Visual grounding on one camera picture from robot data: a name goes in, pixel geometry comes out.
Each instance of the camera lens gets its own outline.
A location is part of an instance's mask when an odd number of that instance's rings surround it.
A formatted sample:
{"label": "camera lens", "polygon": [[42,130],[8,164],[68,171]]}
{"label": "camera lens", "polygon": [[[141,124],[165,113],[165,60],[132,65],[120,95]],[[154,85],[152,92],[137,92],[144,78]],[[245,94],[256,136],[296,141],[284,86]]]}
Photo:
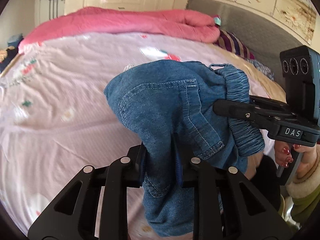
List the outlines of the camera lens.
{"label": "camera lens", "polygon": [[296,61],[295,58],[292,58],[290,60],[290,69],[293,75],[298,74],[298,62]]}
{"label": "camera lens", "polygon": [[288,66],[288,63],[286,61],[284,61],[282,63],[282,67],[283,67],[284,72],[287,73],[289,71],[289,66]]}
{"label": "camera lens", "polygon": [[309,70],[308,62],[303,58],[300,62],[301,71],[303,74],[307,74]]}

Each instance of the striped pillow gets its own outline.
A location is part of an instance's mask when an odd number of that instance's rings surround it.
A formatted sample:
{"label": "striped pillow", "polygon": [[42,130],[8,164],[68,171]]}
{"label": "striped pillow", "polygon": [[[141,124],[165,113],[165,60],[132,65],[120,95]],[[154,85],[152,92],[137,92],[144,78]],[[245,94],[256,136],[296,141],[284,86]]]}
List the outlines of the striped pillow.
{"label": "striped pillow", "polygon": [[242,58],[255,59],[254,55],[249,51],[249,49],[244,46],[244,44],[232,33],[220,30],[220,37],[215,44]]}

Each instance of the metal screw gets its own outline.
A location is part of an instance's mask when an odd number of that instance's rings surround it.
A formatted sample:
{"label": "metal screw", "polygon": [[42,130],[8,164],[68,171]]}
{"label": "metal screw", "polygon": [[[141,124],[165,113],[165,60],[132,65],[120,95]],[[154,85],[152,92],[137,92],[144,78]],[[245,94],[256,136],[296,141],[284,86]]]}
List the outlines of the metal screw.
{"label": "metal screw", "polygon": [[130,162],[130,158],[129,157],[123,157],[123,158],[121,158],[121,162],[122,163],[129,163]]}
{"label": "metal screw", "polygon": [[201,160],[199,158],[197,158],[197,157],[193,157],[191,159],[191,162],[194,163],[194,164],[199,164],[201,162]]}
{"label": "metal screw", "polygon": [[93,171],[93,168],[91,166],[85,166],[83,168],[84,173],[90,173],[91,171]]}
{"label": "metal screw", "polygon": [[238,172],[238,169],[236,167],[231,166],[229,167],[228,171],[232,174],[236,174]]}

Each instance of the folded pink quilt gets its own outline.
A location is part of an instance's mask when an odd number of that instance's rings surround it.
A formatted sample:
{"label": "folded pink quilt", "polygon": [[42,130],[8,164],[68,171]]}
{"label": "folded pink quilt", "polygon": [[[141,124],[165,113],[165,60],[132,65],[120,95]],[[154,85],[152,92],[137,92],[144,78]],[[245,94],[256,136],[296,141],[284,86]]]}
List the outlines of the folded pink quilt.
{"label": "folded pink quilt", "polygon": [[220,36],[213,18],[197,11],[129,12],[86,7],[36,27],[20,43],[19,53],[28,44],[89,32],[143,32],[208,43]]}

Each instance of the gray headboard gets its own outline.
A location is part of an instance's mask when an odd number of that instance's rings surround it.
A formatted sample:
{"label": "gray headboard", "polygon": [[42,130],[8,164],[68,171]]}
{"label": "gray headboard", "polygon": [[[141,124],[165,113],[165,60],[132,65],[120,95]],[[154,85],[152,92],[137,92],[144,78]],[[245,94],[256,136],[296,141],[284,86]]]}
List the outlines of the gray headboard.
{"label": "gray headboard", "polygon": [[291,34],[273,22],[244,10],[215,0],[188,0],[186,9],[208,15],[221,16],[221,29],[234,33],[256,59],[275,73],[275,81],[284,88],[279,54],[281,51],[301,46]]}

